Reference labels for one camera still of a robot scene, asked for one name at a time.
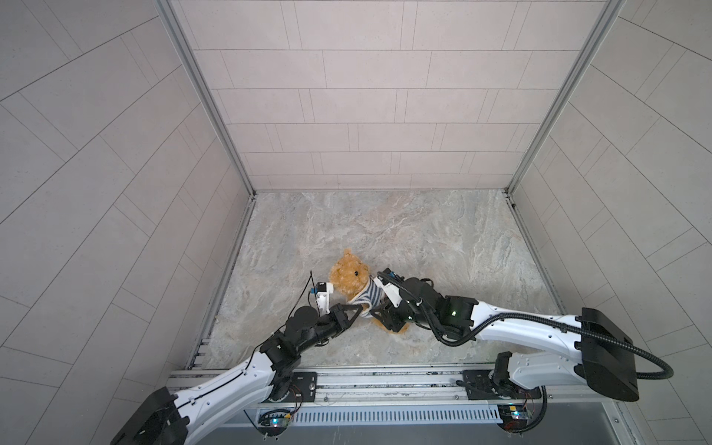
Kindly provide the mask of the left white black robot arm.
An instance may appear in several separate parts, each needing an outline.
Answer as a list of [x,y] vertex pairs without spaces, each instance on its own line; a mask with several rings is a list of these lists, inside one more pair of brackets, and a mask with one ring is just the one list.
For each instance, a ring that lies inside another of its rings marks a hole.
[[239,411],[288,392],[301,354],[348,330],[363,311],[336,304],[320,315],[302,306],[244,363],[189,389],[155,390],[111,440],[113,444],[196,444]]

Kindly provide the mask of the blue white striped knit sweater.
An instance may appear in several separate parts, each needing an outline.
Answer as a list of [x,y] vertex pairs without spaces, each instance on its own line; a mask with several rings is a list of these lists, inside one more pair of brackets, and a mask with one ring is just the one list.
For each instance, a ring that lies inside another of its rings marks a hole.
[[365,287],[353,298],[349,299],[350,305],[360,305],[363,309],[360,313],[362,318],[371,318],[371,310],[378,307],[386,298],[384,289],[374,278],[370,277]]

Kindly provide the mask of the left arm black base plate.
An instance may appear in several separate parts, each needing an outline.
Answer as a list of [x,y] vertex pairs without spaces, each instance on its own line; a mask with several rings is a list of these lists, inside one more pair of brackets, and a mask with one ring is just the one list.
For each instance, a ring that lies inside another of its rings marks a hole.
[[314,402],[318,375],[315,372],[296,372],[289,383],[281,382],[270,395],[275,403]]

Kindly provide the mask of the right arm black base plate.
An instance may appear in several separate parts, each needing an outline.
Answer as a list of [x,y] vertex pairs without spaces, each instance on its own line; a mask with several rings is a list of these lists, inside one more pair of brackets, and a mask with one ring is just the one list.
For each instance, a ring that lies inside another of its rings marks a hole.
[[510,380],[506,371],[465,370],[455,384],[465,389],[467,398],[475,400],[538,400],[541,389],[523,389]]

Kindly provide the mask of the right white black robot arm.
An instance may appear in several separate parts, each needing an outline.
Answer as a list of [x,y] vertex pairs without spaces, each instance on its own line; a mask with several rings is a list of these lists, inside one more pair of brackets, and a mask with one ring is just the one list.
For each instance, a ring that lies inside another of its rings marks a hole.
[[531,348],[531,354],[505,352],[491,375],[512,389],[587,385],[621,402],[640,398],[632,339],[601,311],[579,315],[540,315],[513,311],[473,298],[443,296],[426,279],[388,271],[375,280],[385,296],[372,314],[388,330],[417,324],[448,347],[471,341],[502,341]]

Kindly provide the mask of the brown teddy bear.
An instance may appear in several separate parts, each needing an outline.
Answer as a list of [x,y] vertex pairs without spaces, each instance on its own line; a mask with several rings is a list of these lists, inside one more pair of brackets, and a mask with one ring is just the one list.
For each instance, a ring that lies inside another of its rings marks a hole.
[[[343,256],[330,271],[329,282],[333,284],[335,291],[347,299],[347,303],[349,304],[349,299],[355,297],[365,287],[370,277],[373,276],[370,274],[369,267],[363,263],[358,256],[353,254],[349,248],[345,248]],[[390,303],[390,301],[386,297],[382,303]],[[371,318],[363,319],[370,319],[373,324],[391,333],[404,334],[408,329],[407,324],[404,324],[402,327],[393,331],[385,326],[380,319],[375,318],[374,315],[372,315]]]

